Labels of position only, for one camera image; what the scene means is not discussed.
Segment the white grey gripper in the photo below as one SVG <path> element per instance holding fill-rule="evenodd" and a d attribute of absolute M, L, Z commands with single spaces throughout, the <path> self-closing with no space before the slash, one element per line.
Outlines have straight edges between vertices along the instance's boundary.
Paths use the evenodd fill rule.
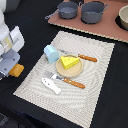
<path fill-rule="evenodd" d="M 16 26 L 4 39 L 0 41 L 0 80 L 8 77 L 11 70 L 20 60 L 19 50 L 24 46 L 24 38 Z"/>

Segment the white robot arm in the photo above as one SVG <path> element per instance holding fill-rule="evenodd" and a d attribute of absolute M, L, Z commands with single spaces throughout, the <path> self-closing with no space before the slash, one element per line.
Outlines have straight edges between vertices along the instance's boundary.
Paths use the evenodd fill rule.
<path fill-rule="evenodd" d="M 24 38 L 18 26 L 9 30 L 4 13 L 14 11 L 20 0 L 0 0 L 0 80 L 3 77 L 18 77 L 24 70 L 20 65 L 18 51 L 24 46 Z"/>

